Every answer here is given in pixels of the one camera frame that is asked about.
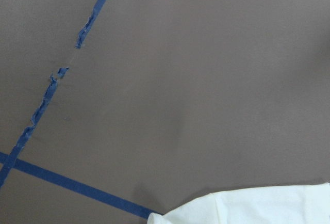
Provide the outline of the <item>cream long-sleeve cat shirt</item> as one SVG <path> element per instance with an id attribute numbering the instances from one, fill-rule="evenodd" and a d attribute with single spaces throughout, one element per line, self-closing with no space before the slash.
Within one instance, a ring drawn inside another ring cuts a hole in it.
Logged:
<path id="1" fill-rule="evenodd" d="M 329 183 L 210 193 L 147 223 L 329 223 Z"/>

